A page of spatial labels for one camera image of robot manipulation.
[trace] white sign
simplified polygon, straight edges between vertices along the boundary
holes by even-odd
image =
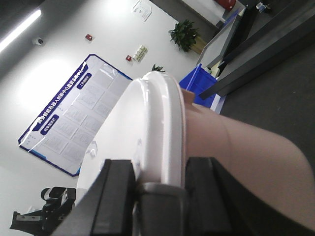
[[[71,176],[130,78],[89,55],[19,138],[19,147]]]
[[[142,0],[139,0],[137,4],[133,7],[132,11],[133,13],[141,17],[144,21],[146,21],[152,13],[152,8],[146,3],[142,2]]]

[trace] blue plastic bin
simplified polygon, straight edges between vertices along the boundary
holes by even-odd
[[[216,95],[213,94],[211,97],[202,100],[199,97],[199,94],[214,85],[216,82],[217,80],[207,71],[201,68],[201,64],[199,64],[179,82],[179,85],[181,88],[196,94],[195,100],[193,101],[194,103],[205,107],[211,107],[213,99],[215,99]]]

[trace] skin-colored material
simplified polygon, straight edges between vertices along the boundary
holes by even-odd
[[[192,103],[186,113],[186,158],[215,157],[269,206],[315,231],[315,180],[301,150],[288,139]]]

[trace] information board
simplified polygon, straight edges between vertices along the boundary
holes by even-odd
[[[71,176],[131,78],[89,55],[19,138],[19,147]]]

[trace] ceiling light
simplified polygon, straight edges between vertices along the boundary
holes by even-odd
[[[2,42],[0,42],[0,52],[5,49],[17,36],[19,36],[28,26],[30,26],[39,16],[41,10],[37,10],[24,20],[14,31],[12,31]]]

